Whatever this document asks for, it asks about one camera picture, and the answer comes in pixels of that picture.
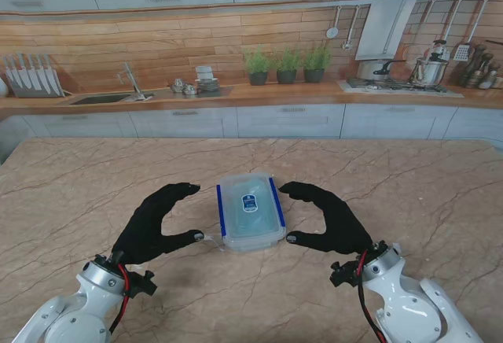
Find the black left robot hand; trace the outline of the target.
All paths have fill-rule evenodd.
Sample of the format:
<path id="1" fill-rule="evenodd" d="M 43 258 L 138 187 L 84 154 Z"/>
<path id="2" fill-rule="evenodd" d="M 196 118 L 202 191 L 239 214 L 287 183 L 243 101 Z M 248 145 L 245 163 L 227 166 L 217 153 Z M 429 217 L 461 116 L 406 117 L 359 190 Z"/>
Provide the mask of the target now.
<path id="1" fill-rule="evenodd" d="M 199 190 L 200 186 L 192 183 L 167 184 L 144 199 L 112 247 L 110 263 L 143 264 L 202 240 L 200 230 L 174 235 L 161 231 L 163 218 L 175 204 Z"/>

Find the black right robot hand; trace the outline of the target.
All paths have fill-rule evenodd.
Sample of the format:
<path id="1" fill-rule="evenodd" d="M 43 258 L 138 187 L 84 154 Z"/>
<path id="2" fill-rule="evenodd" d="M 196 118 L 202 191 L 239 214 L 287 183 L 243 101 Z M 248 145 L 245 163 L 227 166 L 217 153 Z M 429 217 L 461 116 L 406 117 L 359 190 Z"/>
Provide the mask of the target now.
<path id="1" fill-rule="evenodd" d="M 313 203 L 325 220 L 322 234 L 290 231 L 286 241 L 324 253 L 363 254 L 373 246 L 373 240 L 345 201 L 334 193 L 310 183 L 289 182 L 279 188 L 291 199 Z"/>

